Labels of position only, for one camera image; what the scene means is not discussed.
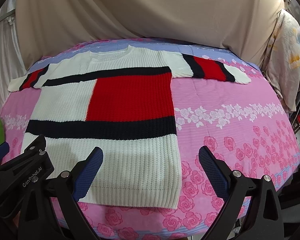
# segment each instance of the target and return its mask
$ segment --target metal screw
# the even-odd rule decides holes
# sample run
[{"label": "metal screw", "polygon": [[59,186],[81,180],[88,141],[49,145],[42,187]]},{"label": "metal screw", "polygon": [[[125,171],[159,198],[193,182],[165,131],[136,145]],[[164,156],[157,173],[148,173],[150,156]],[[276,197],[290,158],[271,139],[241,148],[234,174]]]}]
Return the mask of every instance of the metal screw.
[{"label": "metal screw", "polygon": [[266,180],[266,181],[271,181],[271,177],[269,175],[264,175],[263,178]]},{"label": "metal screw", "polygon": [[39,178],[38,178],[37,176],[34,176],[34,177],[32,177],[31,181],[32,181],[32,182],[37,182],[38,179],[39,179]]},{"label": "metal screw", "polygon": [[241,172],[240,171],[233,171],[232,174],[235,176],[235,177],[241,177]]},{"label": "metal screw", "polygon": [[63,171],[61,172],[61,177],[67,178],[70,175],[69,171]]}]

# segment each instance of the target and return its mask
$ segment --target beige fabric backdrop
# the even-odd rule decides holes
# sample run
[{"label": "beige fabric backdrop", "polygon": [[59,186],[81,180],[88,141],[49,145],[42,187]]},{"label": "beige fabric backdrop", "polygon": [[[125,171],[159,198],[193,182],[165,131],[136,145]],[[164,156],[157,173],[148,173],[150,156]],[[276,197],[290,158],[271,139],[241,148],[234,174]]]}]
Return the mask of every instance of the beige fabric backdrop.
[{"label": "beige fabric backdrop", "polygon": [[259,66],[282,0],[17,0],[29,68],[95,39],[162,37],[229,48]]}]

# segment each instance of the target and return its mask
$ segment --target color block sweater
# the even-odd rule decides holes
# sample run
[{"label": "color block sweater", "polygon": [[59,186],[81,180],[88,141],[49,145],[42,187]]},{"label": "color block sweater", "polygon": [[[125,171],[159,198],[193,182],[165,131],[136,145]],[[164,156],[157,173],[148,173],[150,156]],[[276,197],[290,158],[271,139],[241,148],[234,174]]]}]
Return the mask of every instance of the color block sweater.
[{"label": "color block sweater", "polygon": [[181,165],[170,90],[176,77],[250,82],[235,67],[177,52],[128,46],[80,53],[10,82],[9,91],[42,89],[22,152],[44,134],[55,177],[98,146],[104,161],[81,201],[176,208]]}]

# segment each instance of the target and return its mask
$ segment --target ribbed knit fabric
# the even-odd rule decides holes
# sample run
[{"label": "ribbed knit fabric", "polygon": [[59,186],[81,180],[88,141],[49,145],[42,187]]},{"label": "ribbed knit fabric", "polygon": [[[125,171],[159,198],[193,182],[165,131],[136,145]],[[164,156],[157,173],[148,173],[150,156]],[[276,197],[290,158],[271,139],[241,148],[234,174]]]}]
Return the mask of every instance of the ribbed knit fabric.
[{"label": "ribbed knit fabric", "polygon": [[39,134],[54,164],[71,170],[95,146],[104,161],[82,201],[176,208],[181,165],[170,81],[174,77],[248,83],[220,62],[129,46],[77,54],[12,80],[10,91],[41,88],[22,151]]}]

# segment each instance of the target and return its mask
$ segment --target bed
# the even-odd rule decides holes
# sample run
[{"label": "bed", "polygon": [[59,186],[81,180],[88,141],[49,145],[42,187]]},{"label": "bed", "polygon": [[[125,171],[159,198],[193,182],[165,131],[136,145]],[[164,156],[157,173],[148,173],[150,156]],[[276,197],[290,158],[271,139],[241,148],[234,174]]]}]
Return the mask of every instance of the bed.
[{"label": "bed", "polygon": [[[29,72],[78,53],[119,50],[128,45],[217,60],[245,72],[251,83],[243,87],[216,80],[176,78],[171,81],[182,168],[178,209],[79,202],[100,237],[159,240],[206,232],[223,200],[215,195],[199,164],[197,154],[203,145],[207,145],[216,158],[225,160],[231,169],[240,170],[248,177],[269,175],[276,190],[291,176],[300,163],[300,150],[282,105],[259,68],[227,49],[153,38],[90,41],[55,57],[42,58]],[[10,145],[3,162],[20,154],[23,135],[39,96],[40,89],[28,88],[11,93],[3,105],[0,118]],[[56,199],[53,205],[59,223],[67,227]],[[248,205],[249,198],[246,198],[239,217],[245,215]]]}]

